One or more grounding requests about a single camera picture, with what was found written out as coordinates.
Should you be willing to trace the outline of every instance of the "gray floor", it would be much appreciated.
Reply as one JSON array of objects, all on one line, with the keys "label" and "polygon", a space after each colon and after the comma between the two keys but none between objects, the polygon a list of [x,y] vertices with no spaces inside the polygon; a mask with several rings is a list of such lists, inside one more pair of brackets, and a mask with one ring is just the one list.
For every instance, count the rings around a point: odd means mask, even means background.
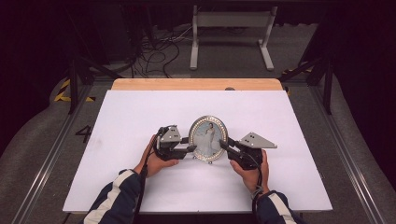
[{"label": "gray floor", "polygon": [[[299,25],[275,27],[271,34],[268,49],[275,71],[265,69],[262,56],[257,46],[261,32],[246,29],[242,34],[232,34],[230,30],[205,30],[200,35],[198,70],[191,71],[190,40],[177,43],[178,57],[166,66],[172,77],[279,77],[285,69],[294,68],[300,60],[306,45],[316,26]],[[170,46],[163,50],[166,60],[177,54],[177,48]],[[151,59],[160,61],[161,54]],[[150,63],[149,70],[162,70],[163,63]],[[131,70],[122,73],[130,77]],[[163,77],[161,72],[148,73],[150,77]],[[361,134],[350,115],[347,103],[338,86],[337,80],[332,88],[332,115],[324,115],[317,104],[317,88],[307,87],[303,80],[305,75],[284,83],[290,88],[290,101],[300,122],[306,142],[311,150],[318,170],[323,176],[324,186],[329,194],[333,211],[315,214],[303,213],[308,223],[374,223],[363,206],[360,195],[351,181],[350,173],[343,163],[336,139],[326,122],[328,118],[335,121],[349,154],[359,167],[367,182],[369,191],[383,220],[377,223],[396,223],[396,193],[376,164],[370,150],[365,145]],[[68,118],[69,103],[53,102],[63,81],[54,87],[49,98],[49,108],[32,118],[15,135],[0,159],[0,223],[11,223],[23,203],[30,187],[35,181],[40,167],[51,151],[58,133]],[[78,168],[86,144],[84,136],[75,135],[86,125],[94,126],[106,90],[110,89],[111,80],[98,77],[90,88],[89,96],[96,97],[95,102],[84,102],[64,139],[61,153],[53,169],[49,170],[44,188],[38,192],[39,197],[32,202],[33,209],[25,216],[25,223],[62,223],[67,217],[62,211],[69,186]],[[71,215],[66,223],[77,223],[83,215]],[[252,223],[248,215],[188,215],[188,216],[143,216],[142,223]]]}]

